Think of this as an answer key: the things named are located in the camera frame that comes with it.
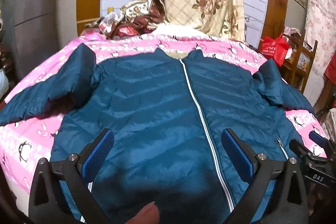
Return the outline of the person's left hand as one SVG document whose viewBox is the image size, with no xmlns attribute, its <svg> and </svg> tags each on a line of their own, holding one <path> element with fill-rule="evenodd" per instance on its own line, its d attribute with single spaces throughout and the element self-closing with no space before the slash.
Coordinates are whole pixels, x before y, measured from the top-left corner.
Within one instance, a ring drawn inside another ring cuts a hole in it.
<svg viewBox="0 0 336 224">
<path fill-rule="evenodd" d="M 159 209 L 155 202 L 148 203 L 126 224 L 158 224 Z"/>
</svg>

